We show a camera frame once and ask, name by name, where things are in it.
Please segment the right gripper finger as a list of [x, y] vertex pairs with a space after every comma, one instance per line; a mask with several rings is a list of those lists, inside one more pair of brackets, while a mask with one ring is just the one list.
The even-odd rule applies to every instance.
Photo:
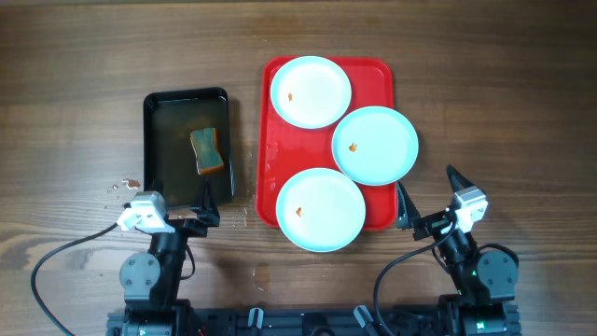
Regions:
[[421, 215], [403, 184], [397, 182], [396, 186], [398, 206], [396, 226], [401, 230], [413, 229], [416, 226], [416, 222], [421, 218]]
[[475, 184], [459, 173], [451, 164], [446, 167], [446, 173], [453, 192], [474, 187]]

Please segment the green and orange sponge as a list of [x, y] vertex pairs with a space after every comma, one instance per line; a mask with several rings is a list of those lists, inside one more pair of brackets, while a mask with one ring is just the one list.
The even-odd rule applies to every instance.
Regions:
[[224, 167], [224, 161], [218, 150], [215, 128], [193, 131], [190, 134], [190, 143], [195, 153], [199, 175], [208, 175]]

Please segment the white plate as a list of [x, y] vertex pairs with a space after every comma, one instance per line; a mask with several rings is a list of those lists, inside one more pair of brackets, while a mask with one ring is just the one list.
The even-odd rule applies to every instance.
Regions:
[[270, 85], [271, 104], [287, 123], [302, 129], [325, 128], [348, 110], [352, 85], [346, 72], [319, 56], [283, 64]]
[[340, 250], [364, 229], [366, 204], [353, 180], [329, 168], [290, 177], [275, 205], [281, 231], [294, 245], [316, 253]]
[[418, 135], [410, 121], [389, 107], [358, 108], [344, 117], [331, 140], [338, 168], [366, 186], [395, 183], [413, 167], [419, 154]]

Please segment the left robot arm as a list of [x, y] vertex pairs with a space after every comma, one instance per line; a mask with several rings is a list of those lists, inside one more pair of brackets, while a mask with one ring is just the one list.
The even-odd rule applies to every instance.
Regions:
[[206, 236], [220, 222], [210, 180], [203, 182], [190, 210], [194, 217], [170, 219], [157, 191], [139, 192], [124, 206], [117, 224], [125, 231], [146, 233], [151, 241], [146, 252], [130, 256], [120, 268], [125, 308], [122, 315], [108, 317], [108, 335], [201, 334], [201, 319], [190, 301], [178, 297], [178, 289], [186, 278], [184, 261], [193, 259], [187, 241]]

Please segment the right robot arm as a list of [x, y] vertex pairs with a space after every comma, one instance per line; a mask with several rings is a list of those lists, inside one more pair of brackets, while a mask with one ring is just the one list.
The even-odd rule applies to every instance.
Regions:
[[453, 166], [446, 172], [453, 191], [451, 204], [425, 217], [404, 186], [397, 185], [397, 226], [412, 229], [416, 241], [434, 239], [432, 254], [449, 274], [456, 293], [440, 296], [437, 308], [401, 313], [393, 321], [405, 322], [414, 335], [520, 335], [520, 315], [513, 304], [518, 256], [503, 245], [477, 244], [472, 229], [486, 213], [487, 196]]

